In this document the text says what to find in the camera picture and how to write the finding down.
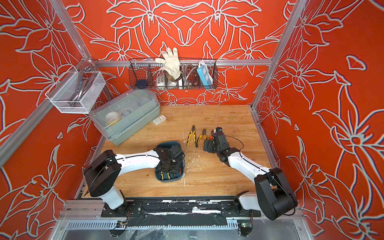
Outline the teal plastic storage box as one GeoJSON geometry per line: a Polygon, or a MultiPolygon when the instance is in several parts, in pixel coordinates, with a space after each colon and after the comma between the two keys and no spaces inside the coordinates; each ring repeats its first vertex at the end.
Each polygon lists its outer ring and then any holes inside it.
{"type": "Polygon", "coordinates": [[[179,142],[165,142],[157,145],[154,151],[159,155],[160,162],[155,167],[155,177],[162,183],[180,180],[184,174],[185,153],[179,142]]]}

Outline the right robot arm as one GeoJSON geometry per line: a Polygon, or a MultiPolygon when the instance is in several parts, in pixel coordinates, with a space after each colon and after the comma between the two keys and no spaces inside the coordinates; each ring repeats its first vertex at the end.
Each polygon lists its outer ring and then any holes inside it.
{"type": "Polygon", "coordinates": [[[284,172],[280,168],[263,167],[244,156],[241,150],[231,148],[222,128],[212,132],[212,139],[204,143],[204,151],[214,153],[219,160],[242,173],[255,184],[256,193],[243,193],[239,202],[245,210],[261,211],[269,220],[287,215],[298,206],[294,194],[284,172]]]}

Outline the yellow black small pliers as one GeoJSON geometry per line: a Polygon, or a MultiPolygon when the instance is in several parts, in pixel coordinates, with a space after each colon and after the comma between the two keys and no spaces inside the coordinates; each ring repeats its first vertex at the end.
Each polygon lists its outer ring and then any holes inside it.
{"type": "Polygon", "coordinates": [[[199,137],[197,138],[197,140],[196,140],[196,142],[195,142],[195,147],[196,148],[198,148],[199,147],[199,145],[200,145],[200,142],[202,141],[202,140],[206,140],[207,139],[207,129],[203,129],[202,130],[202,133],[199,135],[199,137]]]}

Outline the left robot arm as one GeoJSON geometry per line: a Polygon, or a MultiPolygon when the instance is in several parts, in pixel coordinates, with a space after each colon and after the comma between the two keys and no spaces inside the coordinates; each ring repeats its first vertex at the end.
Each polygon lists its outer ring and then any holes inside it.
{"type": "Polygon", "coordinates": [[[86,194],[101,198],[111,210],[115,210],[126,202],[122,192],[115,187],[119,176],[142,169],[154,169],[158,181],[174,182],[184,176],[185,164],[185,153],[178,142],[162,143],[153,150],[130,155],[106,150],[83,170],[88,186],[86,194]]]}

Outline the yellow black combination pliers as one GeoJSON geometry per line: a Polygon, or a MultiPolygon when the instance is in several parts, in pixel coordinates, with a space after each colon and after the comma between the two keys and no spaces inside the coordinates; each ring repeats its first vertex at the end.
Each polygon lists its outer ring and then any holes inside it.
{"type": "Polygon", "coordinates": [[[187,146],[192,145],[193,147],[196,145],[196,127],[192,126],[191,131],[188,135],[187,146]]]}

